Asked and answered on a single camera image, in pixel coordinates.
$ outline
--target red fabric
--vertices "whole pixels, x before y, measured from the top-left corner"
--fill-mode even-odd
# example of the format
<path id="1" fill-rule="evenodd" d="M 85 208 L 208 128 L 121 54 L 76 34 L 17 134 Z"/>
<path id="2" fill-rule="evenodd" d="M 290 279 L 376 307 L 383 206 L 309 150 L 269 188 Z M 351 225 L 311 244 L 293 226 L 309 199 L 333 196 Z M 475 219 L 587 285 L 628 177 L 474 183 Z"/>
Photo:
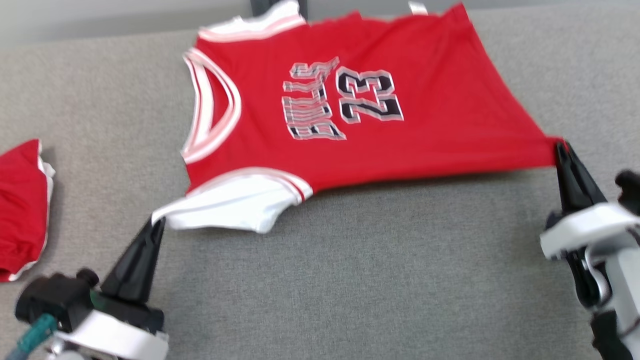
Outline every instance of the red fabric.
<path id="1" fill-rule="evenodd" d="M 0 281 L 37 261 L 47 234 L 47 178 L 38 140 L 0 156 Z"/>
<path id="2" fill-rule="evenodd" d="M 553 144 L 559 139 L 545 135 L 513 97 L 462 5 L 442 16 L 412 15 L 392 22 L 352 14 L 265 40 L 199 39 L 196 48 L 237 85 L 242 112 L 231 135 L 215 152 L 187 165 L 190 191 L 244 167 L 290 172 L 318 192 L 373 181 L 555 163 Z M 283 82 L 304 82 L 291 78 L 294 63 L 311 65 L 336 57 L 339 64 L 324 79 L 332 114 L 322 120 L 346 139 L 298 140 L 283 114 L 283 97 L 311 95 L 286 92 Z M 360 112 L 360 122 L 346 122 L 339 102 L 344 96 L 336 78 L 341 67 L 360 74 L 378 70 L 391 74 L 392 94 L 397 96 L 403 120 L 380 120 Z M 215 92 L 216 101 L 225 96 Z M 375 102 L 372 85 L 358 98 Z M 322 125 L 321 129 L 330 128 Z"/>

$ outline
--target clothing tag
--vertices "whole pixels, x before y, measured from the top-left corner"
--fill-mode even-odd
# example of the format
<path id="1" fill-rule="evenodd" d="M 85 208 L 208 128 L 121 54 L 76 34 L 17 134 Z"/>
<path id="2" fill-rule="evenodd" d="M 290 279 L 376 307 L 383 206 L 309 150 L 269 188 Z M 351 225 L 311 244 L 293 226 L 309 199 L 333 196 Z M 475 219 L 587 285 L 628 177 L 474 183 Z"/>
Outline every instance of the clothing tag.
<path id="1" fill-rule="evenodd" d="M 429 15 L 429 13 L 427 12 L 427 7 L 422 3 L 409 1 L 409 8 L 411 8 L 411 13 L 414 15 Z"/>

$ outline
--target red basketball jersey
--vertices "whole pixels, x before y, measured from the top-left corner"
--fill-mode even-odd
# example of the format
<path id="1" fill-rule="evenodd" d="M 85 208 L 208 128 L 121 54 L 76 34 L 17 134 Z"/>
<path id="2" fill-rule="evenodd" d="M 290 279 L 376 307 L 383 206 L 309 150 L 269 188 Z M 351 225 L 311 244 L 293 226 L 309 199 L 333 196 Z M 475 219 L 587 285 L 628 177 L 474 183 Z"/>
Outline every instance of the red basketball jersey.
<path id="1" fill-rule="evenodd" d="M 462 5 L 385 22 L 307 24 L 295 1 L 202 29 L 177 228 L 268 231 L 313 193 L 373 181 L 554 164 L 552 144 L 485 53 Z"/>
<path id="2" fill-rule="evenodd" d="M 56 173 L 32 139 L 0 154 L 0 282 L 16 281 L 47 244 L 49 202 Z"/>

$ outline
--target white robot part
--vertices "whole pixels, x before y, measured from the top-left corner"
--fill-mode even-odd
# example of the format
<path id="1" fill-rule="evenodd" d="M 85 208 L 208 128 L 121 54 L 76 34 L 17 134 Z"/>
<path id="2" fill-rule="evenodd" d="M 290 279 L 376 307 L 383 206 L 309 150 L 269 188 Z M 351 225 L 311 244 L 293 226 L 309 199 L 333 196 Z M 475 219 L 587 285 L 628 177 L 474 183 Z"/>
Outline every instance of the white robot part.
<path id="1" fill-rule="evenodd" d="M 164 360 L 169 343 L 168 335 L 163 332 L 154 335 L 111 315 L 92 310 L 74 332 L 54 333 L 52 357 L 59 359 L 62 353 L 56 353 L 68 348 L 76 348 L 79 352 L 88 349 L 118 359 Z"/>
<path id="2" fill-rule="evenodd" d="M 618 315 L 618 333 L 631 336 L 637 331 L 640 320 L 640 247 L 623 249 L 606 262 L 607 276 L 611 284 L 610 307 Z"/>
<path id="3" fill-rule="evenodd" d="M 547 259 L 561 259 L 569 250 L 602 241 L 640 224 L 640 218 L 613 202 L 595 204 L 560 220 L 540 235 Z"/>

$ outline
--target folded red garment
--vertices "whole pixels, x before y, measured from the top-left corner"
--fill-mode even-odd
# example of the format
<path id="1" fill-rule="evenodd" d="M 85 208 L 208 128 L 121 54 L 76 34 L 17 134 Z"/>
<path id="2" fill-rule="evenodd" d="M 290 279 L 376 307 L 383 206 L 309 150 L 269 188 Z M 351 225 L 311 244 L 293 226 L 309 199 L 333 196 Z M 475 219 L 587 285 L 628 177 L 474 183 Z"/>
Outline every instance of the folded red garment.
<path id="1" fill-rule="evenodd" d="M 0 281 L 15 281 L 47 243 L 53 168 L 37 139 L 0 156 Z"/>

